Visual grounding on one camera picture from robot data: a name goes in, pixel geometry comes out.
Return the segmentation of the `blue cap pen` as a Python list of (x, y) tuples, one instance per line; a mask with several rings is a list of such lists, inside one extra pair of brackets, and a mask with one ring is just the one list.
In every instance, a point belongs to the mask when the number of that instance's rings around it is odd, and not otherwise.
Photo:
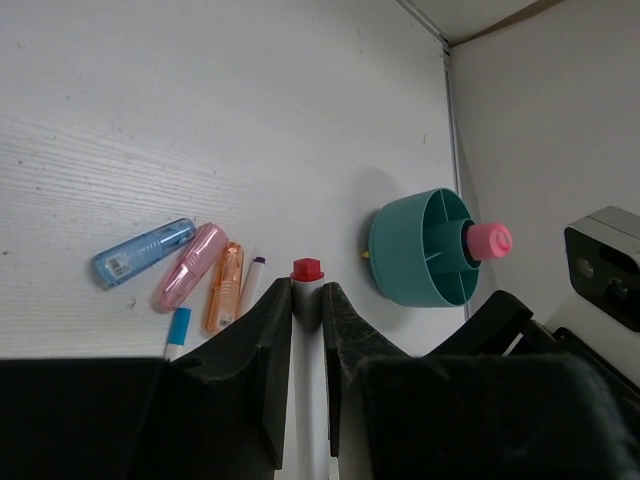
[(182, 356), (190, 320), (190, 308), (180, 307), (174, 311), (164, 348), (164, 358), (167, 361), (174, 361)]

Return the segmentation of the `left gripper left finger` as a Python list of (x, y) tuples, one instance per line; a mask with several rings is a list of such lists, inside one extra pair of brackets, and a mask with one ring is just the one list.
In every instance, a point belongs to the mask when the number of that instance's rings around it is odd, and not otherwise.
[(5, 360), (5, 479), (270, 479), (283, 463), (292, 289), (176, 361)]

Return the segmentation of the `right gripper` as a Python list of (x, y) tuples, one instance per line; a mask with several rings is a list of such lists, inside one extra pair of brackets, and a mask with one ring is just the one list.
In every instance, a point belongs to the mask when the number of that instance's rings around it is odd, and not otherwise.
[(639, 388), (639, 334), (572, 294), (540, 323), (514, 295), (498, 290), (434, 355), (570, 352), (633, 390)]

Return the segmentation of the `red cap pen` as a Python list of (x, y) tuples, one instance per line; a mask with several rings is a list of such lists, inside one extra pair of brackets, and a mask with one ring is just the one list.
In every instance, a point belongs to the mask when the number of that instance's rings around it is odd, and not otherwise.
[(290, 279), (298, 477), (327, 479), (330, 443), (321, 262), (313, 258), (295, 260)]

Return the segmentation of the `purple cap pen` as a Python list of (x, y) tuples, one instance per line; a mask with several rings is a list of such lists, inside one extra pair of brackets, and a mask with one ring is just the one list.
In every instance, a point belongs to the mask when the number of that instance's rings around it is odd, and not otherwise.
[(248, 313), (255, 304), (265, 265), (266, 259), (263, 256), (255, 256), (251, 261), (240, 297), (238, 317)]

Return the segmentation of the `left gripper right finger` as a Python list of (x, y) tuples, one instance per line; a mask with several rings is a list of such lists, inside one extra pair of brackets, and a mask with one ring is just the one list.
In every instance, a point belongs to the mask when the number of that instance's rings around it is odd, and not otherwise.
[(639, 389), (570, 353), (413, 357), (322, 290), (343, 479), (635, 479)]

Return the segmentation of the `teal round organizer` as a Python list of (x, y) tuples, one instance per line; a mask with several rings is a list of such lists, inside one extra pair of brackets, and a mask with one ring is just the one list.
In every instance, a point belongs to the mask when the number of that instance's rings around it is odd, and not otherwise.
[(374, 216), (369, 262), (382, 295), (398, 305), (446, 308), (473, 295), (480, 262), (463, 234), (474, 225), (462, 199), (434, 189), (392, 201)]

